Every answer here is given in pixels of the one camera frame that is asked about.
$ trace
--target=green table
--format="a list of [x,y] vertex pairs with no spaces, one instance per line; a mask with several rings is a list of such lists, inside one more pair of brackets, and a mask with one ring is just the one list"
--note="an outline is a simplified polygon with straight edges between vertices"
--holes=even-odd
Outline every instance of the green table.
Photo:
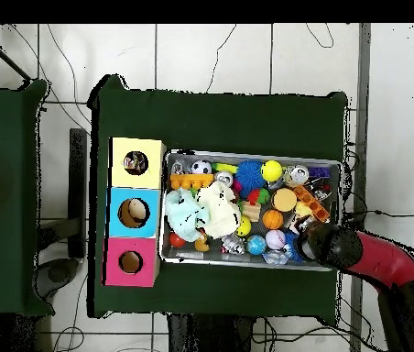
[[52,314],[32,285],[37,232],[36,123],[47,91],[0,89],[0,313]]
[[101,284],[108,138],[160,139],[197,149],[343,159],[344,93],[299,95],[129,91],[117,76],[94,88],[90,179],[89,315],[106,311],[320,316],[335,324],[336,271],[162,262],[155,287]]

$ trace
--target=metal tray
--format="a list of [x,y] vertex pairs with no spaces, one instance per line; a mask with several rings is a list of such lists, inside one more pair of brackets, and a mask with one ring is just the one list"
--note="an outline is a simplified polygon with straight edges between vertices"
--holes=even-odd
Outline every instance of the metal tray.
[[[211,249],[207,252],[199,252],[194,248],[194,243],[187,242],[183,247],[176,248],[172,247],[169,243],[169,224],[167,217],[165,216],[165,197],[167,193],[171,191],[170,182],[169,182],[169,172],[171,171],[171,166],[175,160],[182,160],[185,162],[186,166],[190,166],[196,160],[208,160],[209,162],[223,162],[237,165],[243,160],[276,160],[282,166],[296,165],[300,164],[303,166],[314,166],[314,167],[324,167],[330,169],[331,177],[324,180],[325,183],[328,183],[332,187],[332,194],[324,200],[322,205],[326,208],[331,214],[330,222],[333,224],[339,225],[341,223],[342,217],[342,188],[343,188],[343,164],[336,160],[326,160],[326,159],[301,159],[301,158],[287,158],[287,157],[274,157],[274,156],[263,156],[263,155],[248,155],[248,154],[232,154],[232,153],[222,153],[222,152],[210,152],[210,151],[187,151],[172,149],[168,150],[164,157],[164,171],[166,172],[163,177],[163,195],[162,195],[162,205],[161,205],[161,219],[160,219],[160,230],[159,230],[159,241],[158,241],[158,251],[159,255],[163,260],[172,263],[195,263],[203,265],[223,265],[223,266],[238,266],[238,267],[252,267],[252,268],[271,268],[271,269],[290,269],[290,270],[314,270],[314,271],[327,271],[328,268],[312,263],[312,262],[294,262],[288,261],[285,265],[271,265],[267,264],[262,256],[255,256],[249,253],[244,255],[234,255],[234,254],[222,254],[222,241],[220,239],[215,239],[211,243]],[[261,214],[271,209],[272,205],[270,201],[262,205]],[[284,215],[284,225],[287,225],[287,221],[293,217],[292,212],[283,213]],[[262,237],[268,231],[262,223],[259,221],[257,223],[252,223],[252,229],[249,236],[258,234]]]

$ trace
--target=pink box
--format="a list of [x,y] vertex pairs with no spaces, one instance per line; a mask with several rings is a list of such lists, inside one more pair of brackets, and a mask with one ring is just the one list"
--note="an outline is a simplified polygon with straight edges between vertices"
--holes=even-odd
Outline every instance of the pink box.
[[[126,251],[135,251],[142,258],[142,265],[136,273],[122,270],[119,259]],[[159,270],[159,258],[155,238],[145,237],[109,237],[108,251],[104,253],[106,261],[102,284],[105,286],[153,287]]]

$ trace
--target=yellow box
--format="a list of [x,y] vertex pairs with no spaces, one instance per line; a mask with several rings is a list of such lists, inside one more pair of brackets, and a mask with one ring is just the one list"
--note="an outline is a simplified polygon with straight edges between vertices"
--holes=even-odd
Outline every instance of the yellow box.
[[[112,142],[113,149],[113,155],[109,156],[113,163],[111,186],[161,189],[161,166],[166,149],[161,140],[112,137],[110,142]],[[133,169],[134,166],[140,166],[137,165],[137,158],[144,160],[141,163],[143,172],[139,168]]]

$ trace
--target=orange basketball ball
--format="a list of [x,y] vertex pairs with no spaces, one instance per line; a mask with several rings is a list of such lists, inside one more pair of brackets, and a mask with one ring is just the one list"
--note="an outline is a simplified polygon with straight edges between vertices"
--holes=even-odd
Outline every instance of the orange basketball ball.
[[281,212],[271,209],[263,214],[262,223],[268,229],[279,229],[284,224],[284,216]]

